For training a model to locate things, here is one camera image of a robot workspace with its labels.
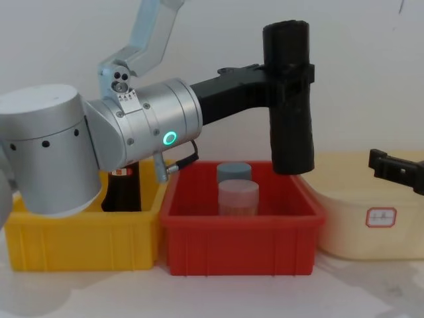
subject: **black bottle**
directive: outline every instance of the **black bottle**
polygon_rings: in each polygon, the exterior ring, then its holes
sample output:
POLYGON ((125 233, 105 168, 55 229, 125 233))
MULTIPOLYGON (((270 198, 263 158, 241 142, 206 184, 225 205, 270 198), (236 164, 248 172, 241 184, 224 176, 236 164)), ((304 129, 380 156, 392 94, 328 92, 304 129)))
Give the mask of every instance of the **black bottle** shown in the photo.
POLYGON ((141 211, 140 166, 136 162, 109 172, 109 183, 101 208, 105 212, 141 211))

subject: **red plastic bin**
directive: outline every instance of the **red plastic bin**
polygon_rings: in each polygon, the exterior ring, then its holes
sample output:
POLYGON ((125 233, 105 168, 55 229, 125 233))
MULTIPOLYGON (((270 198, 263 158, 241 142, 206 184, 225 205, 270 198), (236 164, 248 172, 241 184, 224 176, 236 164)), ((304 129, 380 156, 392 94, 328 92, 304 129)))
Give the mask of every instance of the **red plastic bin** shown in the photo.
POLYGON ((218 164, 196 162, 168 184, 161 220, 171 275, 310 275, 325 217, 309 186, 270 162, 249 162, 258 215, 220 216, 218 164))

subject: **black cable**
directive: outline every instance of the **black cable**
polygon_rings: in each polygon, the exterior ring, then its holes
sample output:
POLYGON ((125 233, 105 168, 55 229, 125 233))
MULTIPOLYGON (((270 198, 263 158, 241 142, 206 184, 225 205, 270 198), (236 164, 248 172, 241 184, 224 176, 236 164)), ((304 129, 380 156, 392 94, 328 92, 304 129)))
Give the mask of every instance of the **black cable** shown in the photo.
POLYGON ((190 164, 192 164, 193 162, 195 162, 196 160, 199 159, 199 150, 197 149, 197 145, 196 145, 195 141, 192 140, 191 144, 193 145, 194 153, 191 154, 190 156, 188 156, 187 158, 178 160, 176 162, 178 170, 184 169, 186 166, 189 166, 190 164))

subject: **green indicator light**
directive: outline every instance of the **green indicator light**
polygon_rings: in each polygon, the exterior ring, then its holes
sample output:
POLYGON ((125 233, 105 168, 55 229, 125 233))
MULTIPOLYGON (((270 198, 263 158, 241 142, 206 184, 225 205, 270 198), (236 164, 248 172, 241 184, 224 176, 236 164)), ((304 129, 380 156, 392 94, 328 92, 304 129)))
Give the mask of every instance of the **green indicator light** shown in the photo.
POLYGON ((177 140, 177 133, 175 131, 167 132, 164 136, 164 145, 170 146, 177 140))

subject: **white wall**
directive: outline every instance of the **white wall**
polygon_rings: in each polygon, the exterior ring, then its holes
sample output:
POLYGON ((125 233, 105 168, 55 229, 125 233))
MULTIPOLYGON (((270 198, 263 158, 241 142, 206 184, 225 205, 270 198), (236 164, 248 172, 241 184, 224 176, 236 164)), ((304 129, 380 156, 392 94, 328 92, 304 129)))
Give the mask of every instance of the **white wall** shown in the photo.
MULTIPOLYGON (((97 98, 97 63, 126 43, 139 3, 0 0, 0 93, 60 82, 97 98)), ((163 63, 137 83, 174 76, 195 83, 216 76, 218 68, 262 63, 262 27, 303 19, 311 25, 316 65, 311 108, 317 151, 421 148, 424 1, 405 0, 399 15, 400 4, 190 0, 178 15, 163 63)), ((201 158, 268 159, 268 130, 265 109, 205 127, 201 158)), ((183 146, 170 156, 190 151, 183 146)))

